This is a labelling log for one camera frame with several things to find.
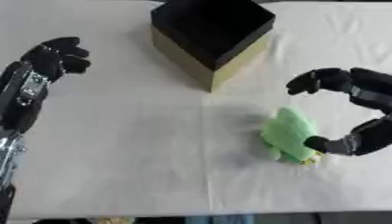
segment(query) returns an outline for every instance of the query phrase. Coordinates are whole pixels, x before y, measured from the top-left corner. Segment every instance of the robotic hand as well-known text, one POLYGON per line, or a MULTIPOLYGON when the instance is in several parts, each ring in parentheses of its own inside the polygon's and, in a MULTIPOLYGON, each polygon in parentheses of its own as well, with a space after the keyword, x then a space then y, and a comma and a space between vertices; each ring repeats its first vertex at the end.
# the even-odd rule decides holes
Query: robotic hand
POLYGON ((25 151, 23 134, 36 121, 47 87, 64 74, 83 74, 90 66, 79 38, 56 38, 32 48, 0 76, 0 224, 5 223, 15 188, 16 157, 25 151))
POLYGON ((379 109, 385 116, 364 122, 338 140, 311 136, 307 147, 323 153, 362 156, 392 144, 392 76, 363 68, 345 71, 339 68, 312 70, 287 84, 290 95, 314 94, 320 89, 346 93, 350 102, 369 109, 379 109))

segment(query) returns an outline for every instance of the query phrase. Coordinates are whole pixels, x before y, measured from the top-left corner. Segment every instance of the green stuffed animal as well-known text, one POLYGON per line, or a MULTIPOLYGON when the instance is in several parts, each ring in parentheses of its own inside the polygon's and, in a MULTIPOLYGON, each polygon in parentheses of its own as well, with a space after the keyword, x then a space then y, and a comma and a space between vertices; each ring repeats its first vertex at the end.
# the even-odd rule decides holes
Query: green stuffed animal
POLYGON ((275 160, 307 165, 316 163, 321 153, 304 146, 306 138, 316 136, 313 124, 292 108, 280 108, 275 118, 262 126, 262 140, 275 160))

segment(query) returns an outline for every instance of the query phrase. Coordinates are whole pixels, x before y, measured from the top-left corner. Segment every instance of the green plush toy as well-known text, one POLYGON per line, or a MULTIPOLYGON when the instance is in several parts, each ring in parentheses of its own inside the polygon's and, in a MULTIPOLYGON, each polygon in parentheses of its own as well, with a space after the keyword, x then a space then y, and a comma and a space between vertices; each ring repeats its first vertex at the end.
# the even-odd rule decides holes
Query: green plush toy
POLYGON ((313 124, 292 108, 280 108, 275 118, 262 126, 262 140, 275 160, 296 164, 315 163, 320 153, 304 146, 306 138, 316 136, 313 124))

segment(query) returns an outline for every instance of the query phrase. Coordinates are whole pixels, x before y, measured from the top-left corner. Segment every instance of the white table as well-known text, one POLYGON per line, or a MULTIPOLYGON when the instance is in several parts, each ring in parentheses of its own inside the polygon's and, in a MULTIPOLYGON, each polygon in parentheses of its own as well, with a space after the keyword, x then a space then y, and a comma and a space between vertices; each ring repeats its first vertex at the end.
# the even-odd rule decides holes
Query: white table
POLYGON ((379 116, 343 94, 289 97, 284 86, 319 67, 392 72, 392 4, 266 4, 277 14, 268 50, 213 94, 152 47, 158 5, 1 1, 2 67, 70 35, 93 62, 51 87, 27 136, 11 218, 392 209, 392 150, 279 164, 258 137, 281 106, 331 138, 379 116))

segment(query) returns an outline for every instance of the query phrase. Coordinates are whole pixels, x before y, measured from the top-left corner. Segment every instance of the fingertip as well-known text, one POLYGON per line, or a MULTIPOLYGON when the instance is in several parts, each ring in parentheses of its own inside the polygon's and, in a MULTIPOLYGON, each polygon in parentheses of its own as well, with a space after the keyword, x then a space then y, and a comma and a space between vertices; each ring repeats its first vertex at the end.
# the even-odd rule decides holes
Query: fingertip
POLYGON ((81 42, 78 37, 54 38, 42 43, 45 46, 77 46, 81 42))

